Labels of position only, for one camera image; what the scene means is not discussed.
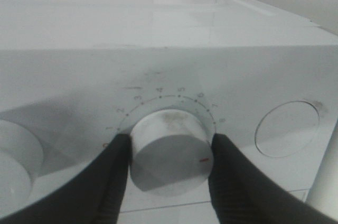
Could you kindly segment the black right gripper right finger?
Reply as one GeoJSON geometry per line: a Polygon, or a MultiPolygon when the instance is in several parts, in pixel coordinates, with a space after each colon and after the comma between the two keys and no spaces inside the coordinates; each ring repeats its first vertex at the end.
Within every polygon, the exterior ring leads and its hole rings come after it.
{"type": "Polygon", "coordinates": [[[214,134],[208,178],[219,223],[336,223],[263,174],[224,134],[214,134]]]}

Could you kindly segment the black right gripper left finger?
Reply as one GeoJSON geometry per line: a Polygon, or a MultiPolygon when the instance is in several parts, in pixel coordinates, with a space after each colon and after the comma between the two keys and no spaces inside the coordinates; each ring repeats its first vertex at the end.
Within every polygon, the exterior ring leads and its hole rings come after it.
{"type": "Polygon", "coordinates": [[[116,135],[70,182],[1,223],[117,223],[130,157],[131,137],[116,135]]]}

